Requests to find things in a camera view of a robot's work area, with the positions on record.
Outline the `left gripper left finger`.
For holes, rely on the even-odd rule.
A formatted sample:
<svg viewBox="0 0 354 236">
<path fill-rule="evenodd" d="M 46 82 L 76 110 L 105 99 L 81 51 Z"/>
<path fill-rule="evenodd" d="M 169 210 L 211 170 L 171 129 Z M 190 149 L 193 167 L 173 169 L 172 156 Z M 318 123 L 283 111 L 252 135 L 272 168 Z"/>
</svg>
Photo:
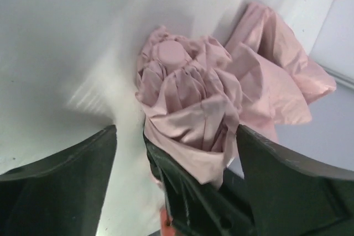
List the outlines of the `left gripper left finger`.
<svg viewBox="0 0 354 236">
<path fill-rule="evenodd" d="M 1 174 L 1 235 L 96 235 L 116 127 Z"/>
</svg>

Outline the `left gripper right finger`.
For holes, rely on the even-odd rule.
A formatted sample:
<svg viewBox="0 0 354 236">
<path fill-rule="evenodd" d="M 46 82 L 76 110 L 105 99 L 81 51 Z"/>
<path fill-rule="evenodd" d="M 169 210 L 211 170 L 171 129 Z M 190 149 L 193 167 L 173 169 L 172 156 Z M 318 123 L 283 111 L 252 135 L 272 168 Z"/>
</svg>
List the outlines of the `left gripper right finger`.
<svg viewBox="0 0 354 236">
<path fill-rule="evenodd" d="M 353 235 L 353 171 L 244 125 L 237 129 L 237 147 L 258 235 Z"/>
</svg>

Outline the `pink folding umbrella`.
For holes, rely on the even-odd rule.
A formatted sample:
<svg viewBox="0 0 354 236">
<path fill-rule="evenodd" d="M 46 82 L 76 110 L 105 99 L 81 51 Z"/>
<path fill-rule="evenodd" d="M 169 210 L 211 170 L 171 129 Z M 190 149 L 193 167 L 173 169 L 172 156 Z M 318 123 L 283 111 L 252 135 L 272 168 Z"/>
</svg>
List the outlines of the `pink folding umbrella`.
<svg viewBox="0 0 354 236">
<path fill-rule="evenodd" d="M 258 235 L 238 127 L 277 141 L 276 125 L 310 122 L 310 104 L 336 82 L 274 10 L 250 3 L 226 45 L 153 31 L 137 87 L 148 159 L 166 196 L 162 235 Z"/>
</svg>

